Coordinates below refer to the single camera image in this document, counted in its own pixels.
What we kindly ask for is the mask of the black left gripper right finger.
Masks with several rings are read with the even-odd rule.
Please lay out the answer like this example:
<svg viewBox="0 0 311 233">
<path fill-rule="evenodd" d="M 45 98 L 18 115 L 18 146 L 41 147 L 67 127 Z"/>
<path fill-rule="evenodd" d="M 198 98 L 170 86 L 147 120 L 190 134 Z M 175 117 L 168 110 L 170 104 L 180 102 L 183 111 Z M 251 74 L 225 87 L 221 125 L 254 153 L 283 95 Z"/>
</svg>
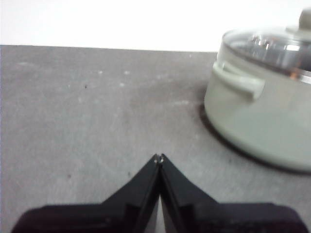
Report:
<svg viewBox="0 0 311 233">
<path fill-rule="evenodd" d="M 220 203 L 193 184 L 164 154 L 161 199 L 169 233 L 300 233 L 292 208 L 273 203 Z"/>
</svg>

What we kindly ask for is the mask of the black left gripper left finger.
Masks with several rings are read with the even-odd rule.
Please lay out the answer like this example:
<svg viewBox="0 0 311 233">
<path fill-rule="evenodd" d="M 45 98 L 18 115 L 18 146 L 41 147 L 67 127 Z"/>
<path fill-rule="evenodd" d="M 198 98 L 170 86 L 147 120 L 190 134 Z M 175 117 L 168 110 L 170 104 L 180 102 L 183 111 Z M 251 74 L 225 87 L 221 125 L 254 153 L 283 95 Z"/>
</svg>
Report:
<svg viewBox="0 0 311 233">
<path fill-rule="evenodd" d="M 101 203 L 46 205 L 26 211 L 14 233 L 143 233 L 156 218 L 159 156 Z"/>
</svg>

